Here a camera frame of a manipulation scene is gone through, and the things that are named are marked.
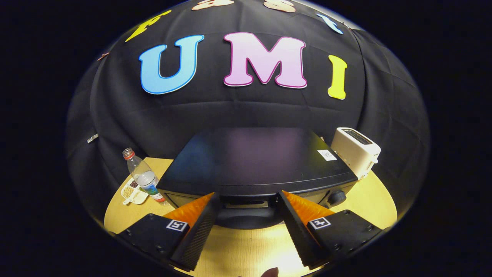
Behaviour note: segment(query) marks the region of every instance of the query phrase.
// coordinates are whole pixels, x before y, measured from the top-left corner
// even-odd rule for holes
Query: letter u
[[[171,77],[160,75],[160,55],[167,48],[166,44],[153,47],[139,57],[142,62],[140,81],[142,88],[151,94],[164,94],[184,87],[193,79],[196,72],[196,50],[198,43],[205,37],[191,35],[178,39],[175,46],[181,48],[180,69]]]

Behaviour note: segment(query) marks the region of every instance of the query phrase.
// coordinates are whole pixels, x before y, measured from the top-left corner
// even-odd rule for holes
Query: letter m
[[[260,40],[251,33],[231,33],[224,36],[231,43],[231,72],[224,78],[228,86],[247,86],[253,76],[247,72],[247,62],[253,67],[262,84],[272,78],[278,64],[280,74],[275,83],[288,88],[305,88],[302,50],[306,44],[293,37],[281,37],[268,51]]]

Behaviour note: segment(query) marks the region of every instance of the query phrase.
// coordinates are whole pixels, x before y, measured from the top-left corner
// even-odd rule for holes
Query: oven knob
[[[347,197],[345,196],[345,193],[343,191],[339,190],[339,191],[332,193],[328,197],[328,203],[330,203],[331,206],[336,206],[336,205],[341,204],[343,201],[345,201],[345,199],[347,199]]]

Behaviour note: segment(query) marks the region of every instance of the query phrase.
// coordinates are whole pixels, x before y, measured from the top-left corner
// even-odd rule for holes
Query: hand
[[[275,268],[270,268],[269,270],[265,271],[261,277],[278,277],[278,267]]]

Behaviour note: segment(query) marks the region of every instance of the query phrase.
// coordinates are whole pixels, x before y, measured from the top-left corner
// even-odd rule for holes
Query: white toaster
[[[348,165],[360,180],[366,177],[381,153],[372,140],[352,128],[337,128],[331,149]]]

